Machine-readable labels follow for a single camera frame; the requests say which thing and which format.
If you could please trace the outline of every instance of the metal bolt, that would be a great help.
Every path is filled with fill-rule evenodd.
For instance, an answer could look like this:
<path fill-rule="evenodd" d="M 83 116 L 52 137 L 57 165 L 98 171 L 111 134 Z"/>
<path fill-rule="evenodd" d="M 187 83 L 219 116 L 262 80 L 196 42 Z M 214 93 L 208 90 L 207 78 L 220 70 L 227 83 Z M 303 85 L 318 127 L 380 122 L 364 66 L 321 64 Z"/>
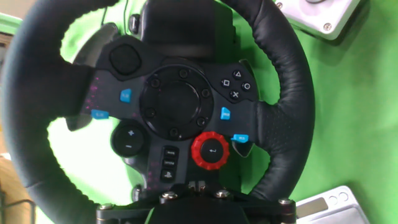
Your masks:
<path fill-rule="evenodd" d="M 287 198 L 279 199 L 281 205 L 290 205 L 293 201 Z"/>
<path fill-rule="evenodd" d="M 153 79 L 152 81 L 150 81 L 150 85 L 153 88 L 158 88 L 160 86 L 160 80 L 158 80 L 157 78 Z"/>
<path fill-rule="evenodd" d="M 331 30 L 331 28 L 332 28 L 332 26 L 331 26 L 331 24 L 329 22 L 323 26 L 323 29 L 326 30 L 326 31 Z"/>
<path fill-rule="evenodd" d="M 219 190 L 215 194 L 216 198 L 227 198 L 229 195 L 231 195 L 231 193 L 227 190 Z"/>
<path fill-rule="evenodd" d="M 204 98 L 208 98 L 210 96 L 210 91 L 208 89 L 204 89 L 204 90 L 202 90 L 201 95 Z"/>
<path fill-rule="evenodd" d="M 188 72 L 186 70 L 181 70 L 180 71 L 180 77 L 181 78 L 187 78 L 188 77 Z"/>
<path fill-rule="evenodd" d="M 276 6 L 278 6 L 278 8 L 279 9 L 282 9 L 282 7 L 284 6 L 281 2 L 278 2 L 277 4 L 276 4 Z"/>
<path fill-rule="evenodd" d="M 147 118 L 153 118 L 156 115 L 156 110 L 153 108 L 148 108 L 145 110 L 145 116 Z"/>
<path fill-rule="evenodd" d="M 167 199 L 167 200 L 172 200 L 176 199 L 178 195 L 175 192 L 164 192 L 162 194 L 162 198 Z"/>
<path fill-rule="evenodd" d="M 109 210 L 109 209 L 112 209 L 113 206 L 114 205 L 112 203 L 106 203 L 106 204 L 100 205 L 99 209 L 100 210 Z"/>
<path fill-rule="evenodd" d="M 170 136 L 177 137 L 178 136 L 178 129 L 177 128 L 172 128 L 170 130 Z"/>
<path fill-rule="evenodd" d="M 205 124 L 206 124 L 206 119 L 205 118 L 198 118 L 197 125 L 199 127 L 203 127 Z"/>

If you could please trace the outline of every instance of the small button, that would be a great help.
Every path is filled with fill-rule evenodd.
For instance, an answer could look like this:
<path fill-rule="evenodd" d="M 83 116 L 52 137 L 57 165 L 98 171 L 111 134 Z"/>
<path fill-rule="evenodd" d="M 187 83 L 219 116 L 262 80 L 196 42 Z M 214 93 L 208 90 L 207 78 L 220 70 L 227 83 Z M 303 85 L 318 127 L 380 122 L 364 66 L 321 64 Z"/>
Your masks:
<path fill-rule="evenodd" d="M 335 196 L 331 196 L 330 198 L 329 198 L 329 202 L 332 204 L 332 205 L 337 205 L 337 198 L 335 197 Z"/>
<path fill-rule="evenodd" d="M 221 86 L 224 88 L 229 88 L 229 86 L 231 85 L 231 81 L 229 80 L 222 80 L 221 81 Z"/>
<path fill-rule="evenodd" d="M 176 149 L 165 149 L 164 150 L 164 156 L 167 156 L 167 157 L 177 157 L 177 154 L 178 154 L 178 152 L 177 152 L 177 150 Z"/>
<path fill-rule="evenodd" d="M 171 170 L 162 170 L 162 180 L 171 181 L 174 180 L 175 174 L 174 171 Z"/>
<path fill-rule="evenodd" d="M 246 143 L 249 141 L 249 136 L 247 134 L 234 134 L 231 140 L 238 143 Z"/>
<path fill-rule="evenodd" d="M 233 76 L 234 79 L 236 79 L 236 80 L 242 79 L 242 73 L 241 73 L 241 71 L 239 71 L 239 70 L 234 71 L 233 74 L 232 74 L 232 76 Z"/>
<path fill-rule="evenodd" d="M 233 100 L 238 100 L 239 97 L 241 96 L 240 92 L 238 91 L 231 91 L 231 93 L 229 93 L 229 96 L 233 99 Z"/>
<path fill-rule="evenodd" d="M 171 160 L 171 159 L 164 159 L 163 160 L 163 166 L 175 167 L 175 161 Z"/>
<path fill-rule="evenodd" d="M 94 119 L 108 119 L 109 113 L 106 111 L 91 110 L 91 117 Z"/>
<path fill-rule="evenodd" d="M 250 83 L 243 83 L 242 84 L 242 90 L 243 91 L 249 91 L 251 89 Z"/>
<path fill-rule="evenodd" d="M 231 119 L 231 112 L 229 111 L 229 109 L 225 107 L 221 109 L 221 119 L 225 121 Z"/>
<path fill-rule="evenodd" d="M 346 202 L 348 200 L 348 194 L 342 192 L 338 195 L 338 198 L 344 202 Z"/>
<path fill-rule="evenodd" d="M 120 93 L 120 101 L 123 103 L 130 103 L 131 102 L 131 89 L 123 90 Z"/>

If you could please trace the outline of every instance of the black cable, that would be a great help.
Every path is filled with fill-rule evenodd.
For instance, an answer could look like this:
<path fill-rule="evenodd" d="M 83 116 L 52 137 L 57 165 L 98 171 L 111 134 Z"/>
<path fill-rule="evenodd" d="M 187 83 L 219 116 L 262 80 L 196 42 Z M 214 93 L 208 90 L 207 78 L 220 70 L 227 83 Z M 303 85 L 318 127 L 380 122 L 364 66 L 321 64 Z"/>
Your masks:
<path fill-rule="evenodd" d="M 25 200 L 20 200 L 18 202 L 11 203 L 9 205 L 6 205 L 6 194 L 1 190 L 1 184 L 0 184 L 0 215 L 1 215 L 1 224 L 6 224 L 6 213 L 5 211 L 8 208 L 23 204 L 23 203 L 28 203 L 30 205 L 30 223 L 35 224 L 36 223 L 36 204 L 28 199 Z"/>
<path fill-rule="evenodd" d="M 126 28 L 126 12 L 127 12 L 127 7 L 129 5 L 129 0 L 126 0 L 126 6 L 124 7 L 124 14 L 123 14 L 123 25 L 124 25 L 124 33 L 127 34 L 127 28 Z"/>
<path fill-rule="evenodd" d="M 108 7 L 105 7 L 104 15 L 102 16 L 101 27 L 104 25 L 104 21 L 105 21 L 105 17 L 106 17 L 106 12 L 107 11 L 108 11 Z"/>

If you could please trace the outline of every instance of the steering wheel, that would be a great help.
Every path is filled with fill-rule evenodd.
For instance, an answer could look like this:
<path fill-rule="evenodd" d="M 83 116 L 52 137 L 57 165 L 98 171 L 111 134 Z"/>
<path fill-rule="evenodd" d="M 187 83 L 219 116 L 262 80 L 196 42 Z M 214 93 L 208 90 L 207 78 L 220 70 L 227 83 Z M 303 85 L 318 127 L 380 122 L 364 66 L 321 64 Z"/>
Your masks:
<path fill-rule="evenodd" d="M 127 35 L 104 47 L 95 68 L 72 65 L 60 56 L 68 26 L 117 0 L 36 2 L 8 51 L 1 116 L 17 173 L 53 222 L 96 221 L 97 204 L 70 182 L 47 139 L 50 122 L 78 114 L 123 121 L 114 138 L 131 144 L 115 143 L 114 150 L 125 158 L 146 160 L 140 172 L 147 177 L 149 191 L 185 182 L 192 164 L 205 172 L 219 169 L 229 154 L 225 138 L 231 138 L 241 154 L 255 144 L 271 156 L 251 195 L 275 201 L 292 193 L 307 161 L 315 124 L 306 56 L 271 0 L 223 2 L 247 20 L 257 45 L 275 66 L 280 80 L 277 104 L 259 100 L 254 76 L 241 63 L 171 60 Z M 175 155 L 172 149 L 177 149 L 178 166 L 165 170 L 173 165 L 164 162 L 165 156 Z"/>

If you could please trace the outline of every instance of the green screen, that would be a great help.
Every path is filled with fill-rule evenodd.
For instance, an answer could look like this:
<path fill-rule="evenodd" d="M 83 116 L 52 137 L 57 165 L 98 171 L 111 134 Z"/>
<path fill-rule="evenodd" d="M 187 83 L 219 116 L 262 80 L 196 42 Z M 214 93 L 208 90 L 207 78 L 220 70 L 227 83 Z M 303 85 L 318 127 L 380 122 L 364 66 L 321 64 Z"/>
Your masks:
<path fill-rule="evenodd" d="M 127 2 L 131 10 L 123 18 L 126 1 L 121 1 L 108 9 L 105 22 L 125 30 L 124 22 L 133 12 L 139 13 L 143 2 Z M 291 197 L 301 200 L 348 185 L 371 223 L 390 224 L 398 219 L 398 4 L 393 0 L 370 4 L 366 20 L 355 24 L 340 45 L 297 31 L 312 69 L 317 120 L 307 166 Z M 100 28 L 103 12 L 85 15 L 70 27 L 62 47 L 66 60 L 72 61 Z M 234 24 L 241 39 L 238 54 L 252 63 L 261 98 L 275 103 L 279 81 L 274 68 L 237 14 Z M 71 133 L 65 120 L 59 119 L 49 127 L 59 163 L 78 188 L 99 203 L 131 202 L 126 166 L 109 145 L 117 124 L 115 119 L 93 121 Z M 256 184 L 268 162 L 267 154 L 258 148 L 239 159 L 243 192 Z M 142 182 L 134 175 L 132 179 Z M 40 211 L 37 221 L 51 223 Z"/>

